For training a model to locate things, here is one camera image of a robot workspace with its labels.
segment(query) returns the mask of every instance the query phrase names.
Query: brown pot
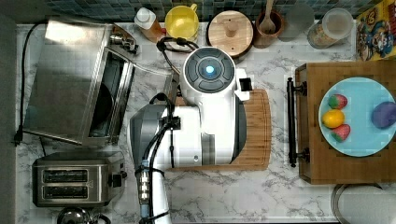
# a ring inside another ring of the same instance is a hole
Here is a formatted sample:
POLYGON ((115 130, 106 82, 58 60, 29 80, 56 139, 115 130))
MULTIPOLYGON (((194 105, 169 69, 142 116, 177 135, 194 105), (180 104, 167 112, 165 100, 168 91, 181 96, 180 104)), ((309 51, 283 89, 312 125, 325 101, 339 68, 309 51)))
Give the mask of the brown pot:
POLYGON ((265 17, 265 11, 263 11, 259 17, 256 19, 254 24, 254 39, 253 46, 256 49, 264 49, 270 46, 274 41, 276 41, 277 37, 283 32, 285 28, 285 21, 283 17, 275 10, 271 11, 270 18, 275 24, 275 33, 272 35, 268 35, 265 32, 260 30, 260 23, 265 17))

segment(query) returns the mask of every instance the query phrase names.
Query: wooden cutting board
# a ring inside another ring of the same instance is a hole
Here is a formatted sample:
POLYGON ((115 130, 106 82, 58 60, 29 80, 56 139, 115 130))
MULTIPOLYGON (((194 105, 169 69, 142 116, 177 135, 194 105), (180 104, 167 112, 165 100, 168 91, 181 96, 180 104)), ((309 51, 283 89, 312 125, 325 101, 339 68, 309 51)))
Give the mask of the wooden cutting board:
MULTIPOLYGON (((184 105, 177 97, 176 105, 184 105)), ((250 92, 250 100, 244 102, 247 115, 247 141, 239 156, 224 165, 196 166, 170 169, 171 171, 192 170, 265 170, 271 153, 271 111, 265 90, 250 92)))

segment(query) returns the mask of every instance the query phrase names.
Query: purple eggplant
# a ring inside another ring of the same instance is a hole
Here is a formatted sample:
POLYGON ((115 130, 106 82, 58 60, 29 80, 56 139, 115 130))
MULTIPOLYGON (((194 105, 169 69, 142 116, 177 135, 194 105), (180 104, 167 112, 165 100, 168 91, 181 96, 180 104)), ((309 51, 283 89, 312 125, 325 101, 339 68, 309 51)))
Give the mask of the purple eggplant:
POLYGON ((376 106, 372 122, 379 129, 386 129, 396 121, 396 104, 393 102, 383 102, 376 106))

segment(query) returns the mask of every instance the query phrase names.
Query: wooden tray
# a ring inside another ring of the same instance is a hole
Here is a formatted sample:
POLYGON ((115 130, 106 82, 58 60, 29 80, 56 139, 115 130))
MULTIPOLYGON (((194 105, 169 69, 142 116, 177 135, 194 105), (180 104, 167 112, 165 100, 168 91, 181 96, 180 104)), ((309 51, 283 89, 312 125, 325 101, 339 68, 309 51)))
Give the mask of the wooden tray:
MULTIPOLYGON (((182 104, 181 98, 178 98, 177 105, 182 104)), ((247 142, 239 156, 231 164, 182 167, 170 170, 265 170, 268 167, 271 153, 271 111, 267 92, 265 90, 252 91, 250 100, 246 101, 244 105, 247 114, 247 142)))
POLYGON ((296 69, 296 85, 306 81, 308 95, 297 99, 297 136, 301 152, 309 147, 310 162, 299 160, 300 177, 311 184, 359 184, 396 181, 396 141, 374 155, 357 158, 330 146, 318 125, 318 108, 327 90, 349 77, 368 77, 396 96, 396 62, 307 63, 296 69))

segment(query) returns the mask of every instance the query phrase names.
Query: tray handle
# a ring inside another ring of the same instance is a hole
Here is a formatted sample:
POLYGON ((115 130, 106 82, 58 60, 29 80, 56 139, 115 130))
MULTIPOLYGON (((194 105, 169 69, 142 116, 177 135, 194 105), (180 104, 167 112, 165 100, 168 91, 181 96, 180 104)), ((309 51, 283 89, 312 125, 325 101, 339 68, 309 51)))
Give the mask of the tray handle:
POLYGON ((294 118, 294 92, 300 93, 306 96, 308 93, 306 81, 301 86, 294 87, 293 80, 291 77, 288 78, 287 82, 288 90, 288 124, 289 124, 289 163, 291 167, 296 167, 297 158, 302 158, 306 162, 309 162, 309 148, 304 148, 303 152, 297 153, 296 148, 296 124, 294 118))

